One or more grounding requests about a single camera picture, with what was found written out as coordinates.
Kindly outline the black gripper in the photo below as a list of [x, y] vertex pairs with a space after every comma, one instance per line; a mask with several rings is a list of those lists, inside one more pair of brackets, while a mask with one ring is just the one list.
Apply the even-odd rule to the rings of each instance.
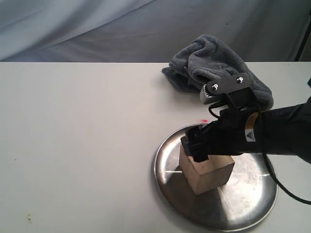
[[181, 137], [184, 153], [197, 163], [209, 155], [241, 155], [261, 153], [261, 110], [251, 108], [235, 114], [222, 110], [209, 124], [186, 130]]

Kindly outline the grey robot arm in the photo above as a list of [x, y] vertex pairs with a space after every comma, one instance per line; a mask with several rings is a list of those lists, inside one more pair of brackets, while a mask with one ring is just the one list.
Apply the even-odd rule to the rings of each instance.
[[311, 101], [263, 110], [254, 98], [227, 99], [216, 121], [196, 126], [181, 138], [185, 154], [196, 162], [212, 155], [243, 153], [295, 155], [311, 161]]

